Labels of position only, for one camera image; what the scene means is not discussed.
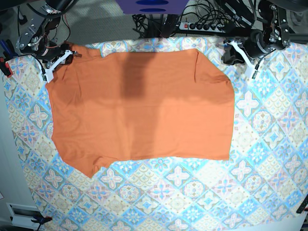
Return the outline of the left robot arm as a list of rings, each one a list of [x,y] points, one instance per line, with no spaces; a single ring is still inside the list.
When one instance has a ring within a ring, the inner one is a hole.
[[[260,63],[275,50],[283,50],[290,45],[286,10],[271,1],[261,0],[258,11],[263,20],[262,29],[252,29],[246,37],[225,40],[224,64],[244,64],[244,57],[251,63],[258,58]]]

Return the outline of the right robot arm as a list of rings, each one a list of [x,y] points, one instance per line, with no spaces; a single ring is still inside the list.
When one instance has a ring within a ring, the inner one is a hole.
[[[64,15],[75,5],[76,0],[47,0],[37,10],[29,3],[27,6],[34,12],[27,29],[18,37],[16,48],[23,55],[33,55],[45,62],[54,62],[69,50],[65,42],[56,44],[49,37],[50,31],[57,28]]]

